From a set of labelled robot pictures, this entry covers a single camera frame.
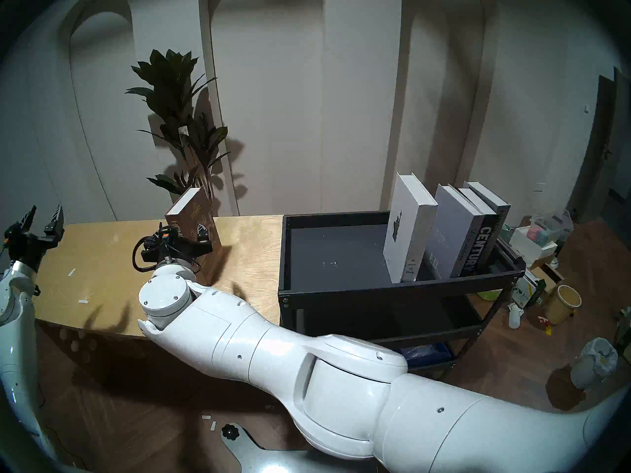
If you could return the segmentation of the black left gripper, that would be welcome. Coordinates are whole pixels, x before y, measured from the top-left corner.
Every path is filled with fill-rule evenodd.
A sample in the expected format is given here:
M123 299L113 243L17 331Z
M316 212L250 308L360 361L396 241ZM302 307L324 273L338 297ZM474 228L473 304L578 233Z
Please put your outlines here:
M19 222L19 231L9 234L9 260L23 263L38 273L45 253L56 248L63 238L64 212L59 204L44 229L44 237L29 233L35 213L36 206L33 205Z

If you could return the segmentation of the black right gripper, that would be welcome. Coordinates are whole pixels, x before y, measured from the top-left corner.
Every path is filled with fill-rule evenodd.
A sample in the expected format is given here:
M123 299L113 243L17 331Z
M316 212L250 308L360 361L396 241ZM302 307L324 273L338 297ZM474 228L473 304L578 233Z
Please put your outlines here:
M168 225L159 223L156 235L143 237L141 246L143 261L154 263L152 266L141 267L141 271L156 270L159 263L165 262L167 257L181 259L190 264L193 271L200 271L202 265L198 260L213 252L209 231L203 224L197 224L197 242L194 242L168 235Z

